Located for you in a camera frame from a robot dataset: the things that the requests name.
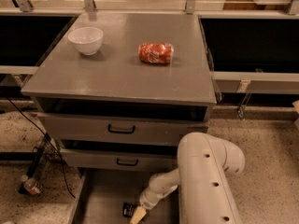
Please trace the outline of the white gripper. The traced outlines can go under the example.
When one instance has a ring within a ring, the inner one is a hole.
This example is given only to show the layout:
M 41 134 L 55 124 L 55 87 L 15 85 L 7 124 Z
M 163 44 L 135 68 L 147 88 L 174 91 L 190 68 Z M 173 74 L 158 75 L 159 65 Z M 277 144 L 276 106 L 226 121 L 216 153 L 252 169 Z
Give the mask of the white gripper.
M 151 189 L 144 189 L 139 197 L 141 206 L 135 209 L 130 224 L 138 224 L 147 214 L 147 210 L 153 209 L 161 199 L 162 196 L 160 194 L 155 193 Z

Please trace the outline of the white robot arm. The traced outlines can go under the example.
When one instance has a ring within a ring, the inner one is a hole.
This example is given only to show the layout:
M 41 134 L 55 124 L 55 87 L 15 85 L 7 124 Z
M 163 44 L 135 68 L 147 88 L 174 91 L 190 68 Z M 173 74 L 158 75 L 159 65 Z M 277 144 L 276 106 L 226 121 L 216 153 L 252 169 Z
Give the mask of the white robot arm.
M 237 145 L 206 133 L 188 133 L 179 141 L 177 161 L 177 169 L 151 176 L 130 224 L 139 224 L 176 189 L 179 224 L 242 224 L 226 178 L 244 170 L 245 156 Z

